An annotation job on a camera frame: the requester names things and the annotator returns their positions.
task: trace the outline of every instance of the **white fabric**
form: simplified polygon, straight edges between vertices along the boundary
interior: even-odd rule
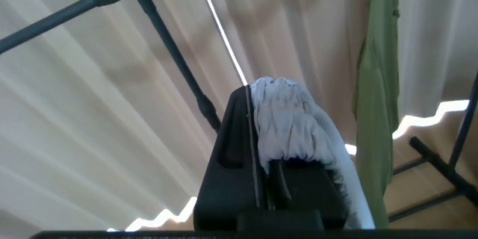
[[[320,161],[333,173],[349,210],[346,229],[374,229],[359,177],[327,113],[307,89],[290,79],[260,78],[251,86],[261,166],[270,160]]]

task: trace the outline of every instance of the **green shirt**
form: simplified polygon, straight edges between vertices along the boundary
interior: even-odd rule
[[[398,128],[398,0],[369,0],[369,6],[353,103],[356,166],[375,226],[383,229],[388,225],[383,195],[393,170],[392,133]]]

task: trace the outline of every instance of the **bright light strip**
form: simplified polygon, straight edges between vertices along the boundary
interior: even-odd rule
[[[227,51],[228,51],[229,55],[231,56],[232,62],[234,63],[234,66],[235,66],[236,70],[238,71],[240,80],[242,81],[242,84],[244,86],[246,86],[247,85],[246,76],[242,72],[242,69],[239,65],[238,59],[236,58],[236,55],[232,51],[231,44],[229,43],[229,39],[226,36],[223,25],[221,24],[221,21],[219,20],[219,17],[217,16],[216,9],[212,5],[211,0],[206,0],[206,1],[208,2],[209,9],[211,10],[212,16],[214,17],[214,20],[216,21],[217,27],[219,28],[219,32],[221,33],[221,37],[223,38],[223,41],[226,44],[226,48],[227,48]]]
[[[153,220],[144,220],[142,218],[137,218],[133,221],[126,229],[125,232],[135,232],[141,228],[157,228],[165,224],[166,221],[172,220],[176,223],[185,222],[189,216],[193,213],[194,205],[196,204],[197,197],[191,197],[186,206],[182,209],[181,213],[178,216],[174,215],[168,209],[164,209],[159,215]],[[106,232],[118,232],[115,229],[109,228]]]
[[[470,100],[457,100],[457,101],[449,101],[449,102],[442,102],[438,106],[438,109],[433,117],[415,117],[406,115],[403,117],[402,122],[398,126],[398,129],[394,131],[391,135],[392,138],[395,140],[398,137],[401,137],[406,133],[406,131],[411,126],[417,127],[427,127],[431,125],[435,125],[443,119],[443,116],[447,112],[456,112],[456,111],[464,111],[468,107],[468,103]],[[345,149],[349,152],[350,155],[357,154],[357,147],[350,144],[345,144]]]

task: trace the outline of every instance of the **white fabric cover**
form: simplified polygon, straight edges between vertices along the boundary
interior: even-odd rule
[[[346,229],[374,229],[359,177],[344,142],[327,113],[307,89],[286,78],[265,77],[251,86],[258,153],[268,172],[271,160],[320,161],[331,170],[349,210]]]

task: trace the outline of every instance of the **ceiling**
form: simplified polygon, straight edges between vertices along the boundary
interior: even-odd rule
[[[74,1],[0,0],[0,37]],[[246,83],[305,83],[354,144],[366,0],[211,0],[217,14],[207,0],[153,1],[220,117],[243,84],[236,60]],[[468,97],[477,1],[400,0],[401,116]],[[178,214],[197,195],[215,133],[135,0],[0,55],[0,97],[0,208],[16,218],[40,229],[124,229],[165,208]]]

